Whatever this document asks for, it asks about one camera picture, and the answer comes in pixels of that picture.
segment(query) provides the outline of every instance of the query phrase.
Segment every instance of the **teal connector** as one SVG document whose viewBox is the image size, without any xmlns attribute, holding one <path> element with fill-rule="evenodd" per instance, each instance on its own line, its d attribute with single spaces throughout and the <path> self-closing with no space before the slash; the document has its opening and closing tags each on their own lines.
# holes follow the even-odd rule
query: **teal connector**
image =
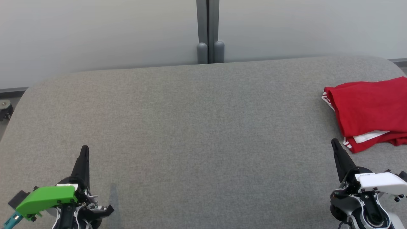
<svg viewBox="0 0 407 229">
<path fill-rule="evenodd" d="M 18 213 L 17 211 L 14 212 L 14 214 L 3 224 L 4 229 L 12 229 L 22 219 L 23 219 L 23 216 L 20 213 Z"/>
</svg>

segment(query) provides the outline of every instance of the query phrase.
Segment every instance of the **red cloth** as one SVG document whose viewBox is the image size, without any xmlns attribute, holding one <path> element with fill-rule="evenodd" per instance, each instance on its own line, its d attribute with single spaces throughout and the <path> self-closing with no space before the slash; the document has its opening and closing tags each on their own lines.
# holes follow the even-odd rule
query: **red cloth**
<svg viewBox="0 0 407 229">
<path fill-rule="evenodd" d="M 345 83 L 324 92 L 353 153 L 380 142 L 407 144 L 407 78 Z M 362 143 L 353 138 L 374 130 L 390 132 Z"/>
</svg>

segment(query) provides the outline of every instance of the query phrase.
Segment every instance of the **white wall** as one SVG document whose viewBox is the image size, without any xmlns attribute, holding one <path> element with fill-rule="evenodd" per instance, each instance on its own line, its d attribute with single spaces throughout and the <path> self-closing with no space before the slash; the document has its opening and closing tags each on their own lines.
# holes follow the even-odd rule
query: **white wall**
<svg viewBox="0 0 407 229">
<path fill-rule="evenodd" d="M 407 57 L 406 0 L 220 0 L 225 62 L 317 55 Z"/>
<path fill-rule="evenodd" d="M 0 0 L 0 89 L 70 72 L 196 64 L 194 0 Z"/>
</svg>

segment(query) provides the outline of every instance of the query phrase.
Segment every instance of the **black cable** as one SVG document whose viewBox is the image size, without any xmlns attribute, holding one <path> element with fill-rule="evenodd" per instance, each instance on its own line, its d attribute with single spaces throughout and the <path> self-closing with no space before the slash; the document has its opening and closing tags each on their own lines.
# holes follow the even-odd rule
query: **black cable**
<svg viewBox="0 0 407 229">
<path fill-rule="evenodd" d="M 347 224 L 347 225 L 349 225 L 349 226 L 352 226 L 352 223 L 343 221 L 343 222 L 341 222 L 341 223 L 339 224 L 338 229 L 341 229 L 342 224 Z"/>
</svg>

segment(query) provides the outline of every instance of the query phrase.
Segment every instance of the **folded red shirt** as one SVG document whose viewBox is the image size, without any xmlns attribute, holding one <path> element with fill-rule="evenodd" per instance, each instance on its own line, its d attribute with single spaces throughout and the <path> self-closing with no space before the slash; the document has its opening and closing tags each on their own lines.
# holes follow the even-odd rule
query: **folded red shirt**
<svg viewBox="0 0 407 229">
<path fill-rule="evenodd" d="M 407 144 L 407 78 L 326 87 L 322 99 L 353 153 L 380 142 Z"/>
</svg>

